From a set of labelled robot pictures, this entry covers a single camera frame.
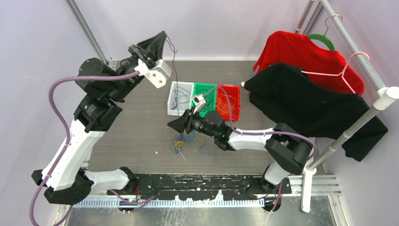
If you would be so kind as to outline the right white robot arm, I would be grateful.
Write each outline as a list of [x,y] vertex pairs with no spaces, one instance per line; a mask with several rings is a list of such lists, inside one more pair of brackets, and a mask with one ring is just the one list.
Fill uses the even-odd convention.
[[243,130],[227,125],[217,111],[210,111],[202,117],[193,109],[187,109],[167,126],[178,133],[197,131],[212,137],[214,144],[224,151],[248,149],[268,152],[274,162],[266,168],[261,187],[269,194],[279,188],[284,178],[291,174],[300,175],[316,147],[312,139],[298,134],[284,123],[264,130]]

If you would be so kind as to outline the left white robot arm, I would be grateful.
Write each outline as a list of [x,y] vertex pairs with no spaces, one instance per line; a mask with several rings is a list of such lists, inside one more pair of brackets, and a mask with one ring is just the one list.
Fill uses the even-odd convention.
[[74,81],[85,96],[74,111],[71,124],[62,120],[66,138],[52,161],[32,173],[34,182],[46,188],[44,196],[49,203],[75,205],[93,194],[127,195],[137,191],[138,179],[129,168],[91,172],[83,168],[83,162],[122,112],[118,103],[123,103],[143,79],[156,88],[166,85],[172,74],[162,58],[167,37],[161,31],[131,45],[130,57],[123,59],[116,70],[98,58],[87,59],[77,76],[59,79],[50,87],[52,107],[55,88],[61,83]]

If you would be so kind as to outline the white plastic bin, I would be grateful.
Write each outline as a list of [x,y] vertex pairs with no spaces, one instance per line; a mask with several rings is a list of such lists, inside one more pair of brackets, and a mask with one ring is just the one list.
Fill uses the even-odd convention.
[[186,109],[191,109],[193,88],[193,82],[172,82],[167,103],[167,115],[182,116]]

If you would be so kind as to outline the green plastic bin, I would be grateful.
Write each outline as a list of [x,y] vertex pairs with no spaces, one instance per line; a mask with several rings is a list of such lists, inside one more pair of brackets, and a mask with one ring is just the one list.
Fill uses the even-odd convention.
[[[197,94],[206,94],[210,89],[216,87],[216,84],[208,84],[208,83],[194,83],[193,94],[194,97]],[[206,100],[206,104],[199,111],[199,115],[204,117],[209,111],[216,110],[216,89],[209,92],[204,99]]]

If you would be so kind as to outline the red plastic bin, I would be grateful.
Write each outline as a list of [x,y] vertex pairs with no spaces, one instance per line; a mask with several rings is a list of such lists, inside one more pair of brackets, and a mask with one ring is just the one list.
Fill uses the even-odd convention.
[[238,121],[241,109],[240,87],[226,84],[218,84],[217,86],[223,88],[226,94],[221,89],[217,89],[216,110],[223,119],[229,120],[231,112],[231,120]]

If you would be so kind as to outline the black shirt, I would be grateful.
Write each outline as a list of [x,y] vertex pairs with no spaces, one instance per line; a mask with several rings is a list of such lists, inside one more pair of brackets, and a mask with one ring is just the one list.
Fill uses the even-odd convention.
[[338,139],[369,106],[358,94],[325,89],[301,68],[277,63],[244,83],[249,101],[275,123],[306,137]]

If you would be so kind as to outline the red shirt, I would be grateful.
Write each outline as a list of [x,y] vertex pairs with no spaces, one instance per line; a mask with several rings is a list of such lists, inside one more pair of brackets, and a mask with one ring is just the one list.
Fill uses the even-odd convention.
[[347,64],[338,51],[320,48],[306,35],[286,31],[270,35],[253,71],[259,73],[276,63],[316,73],[307,76],[312,82],[332,91],[362,95],[365,90],[363,80],[350,66],[346,68],[343,78],[337,76]]

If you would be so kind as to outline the green clothes hanger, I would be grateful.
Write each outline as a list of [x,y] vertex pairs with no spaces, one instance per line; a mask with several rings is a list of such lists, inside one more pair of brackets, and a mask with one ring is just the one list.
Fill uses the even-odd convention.
[[341,21],[345,21],[345,19],[342,17],[342,15],[340,15],[340,14],[333,14],[333,15],[329,16],[329,17],[325,20],[325,22],[324,22],[324,24],[325,24],[325,26],[326,26],[326,31],[324,32],[324,34],[316,34],[316,33],[315,33],[315,34],[310,34],[310,35],[308,35],[308,38],[309,38],[310,40],[317,40],[317,41],[320,41],[320,42],[323,43],[323,44],[327,47],[327,49],[330,50],[330,51],[335,51],[335,47],[334,47],[332,41],[331,41],[329,38],[326,37],[326,34],[327,34],[328,30],[329,30],[329,26],[327,25],[327,21],[328,21],[330,18],[332,19],[333,17],[339,17],[339,18],[341,19]]

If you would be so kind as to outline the pink clothes hanger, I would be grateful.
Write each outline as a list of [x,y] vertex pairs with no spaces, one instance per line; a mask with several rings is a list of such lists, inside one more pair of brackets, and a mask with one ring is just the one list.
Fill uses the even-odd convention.
[[345,74],[345,71],[347,70],[347,68],[349,66],[349,62],[356,55],[364,55],[368,60],[370,60],[370,56],[367,53],[365,53],[365,52],[355,52],[352,55],[350,55],[350,57],[349,57],[346,65],[344,66],[343,70],[340,73],[338,73],[338,74],[314,73],[314,72],[307,72],[307,71],[303,71],[303,70],[301,72],[305,73],[305,74],[312,74],[312,75],[319,75],[319,76],[340,77],[341,80],[346,84],[346,86],[351,90],[351,92],[352,93],[356,93],[356,91],[351,87],[351,85],[348,83],[348,81],[344,78],[344,74]]

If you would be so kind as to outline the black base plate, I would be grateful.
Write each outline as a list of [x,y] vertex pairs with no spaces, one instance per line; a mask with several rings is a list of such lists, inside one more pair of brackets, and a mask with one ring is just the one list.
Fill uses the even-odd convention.
[[133,188],[117,191],[142,199],[154,196],[170,201],[210,201],[220,194],[224,201],[271,198],[278,189],[266,188],[261,175],[137,174]]

